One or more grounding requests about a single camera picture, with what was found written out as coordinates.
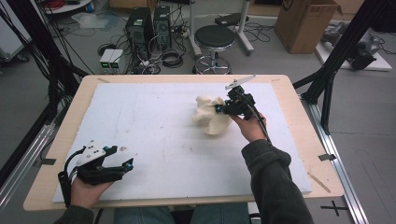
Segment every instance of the hand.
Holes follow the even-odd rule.
[[[112,184],[113,182],[108,182],[93,186],[82,182],[81,179],[76,177],[72,184],[72,198],[70,204],[91,209],[99,201],[102,193]]]
[[[265,117],[260,113],[260,116],[262,117],[264,124],[267,125],[267,120]],[[239,128],[241,129],[242,135],[249,141],[249,143],[254,142],[259,139],[264,139],[266,140],[267,137],[265,134],[262,132],[262,128],[259,124],[258,119],[255,116],[252,116],[250,119],[245,120],[241,119],[236,115],[230,115],[230,118],[235,121],[236,124],[238,124]]]

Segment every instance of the stool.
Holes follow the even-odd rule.
[[[194,35],[197,46],[210,50],[210,56],[203,56],[195,62],[192,72],[196,74],[231,74],[230,64],[219,57],[218,52],[233,45],[235,35],[230,29],[219,25],[199,28]]]

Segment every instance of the white plastic part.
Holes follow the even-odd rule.
[[[95,141],[91,140],[91,142],[84,149],[84,152],[79,157],[77,161],[77,166],[84,165],[90,161],[96,160],[99,157],[105,156],[105,150],[97,144]]]
[[[235,79],[230,85],[226,86],[225,89],[228,90],[228,89],[232,89],[234,87],[240,86],[240,85],[244,84],[245,82],[249,82],[251,79],[255,78],[256,76],[257,75],[254,74],[251,77],[243,77],[238,80]]]

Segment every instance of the black metal frame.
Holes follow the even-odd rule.
[[[311,105],[317,104],[319,96],[324,92],[320,124],[326,134],[330,134],[329,116],[334,77],[388,1],[392,0],[365,0],[323,66],[311,76],[293,83],[294,89],[298,89],[312,82],[308,91],[302,94],[303,100]]]
[[[49,104],[0,170],[0,188],[6,183],[13,169],[20,162],[43,125],[55,119],[58,112],[58,104],[62,97],[66,95],[73,97],[75,95],[79,83],[74,74],[79,77],[88,75],[88,73],[64,58],[30,0],[7,0],[7,3],[32,38],[32,44],[37,47],[47,61],[49,69]],[[5,16],[3,11],[1,11],[1,16],[2,18]],[[13,31],[16,32],[21,42],[26,44],[18,36],[18,31]],[[28,44],[25,47],[32,55],[34,54],[32,45]]]

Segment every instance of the blue jeans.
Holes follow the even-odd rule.
[[[115,224],[175,224],[167,207],[130,207],[114,211]],[[197,205],[191,224],[248,224],[246,203]]]

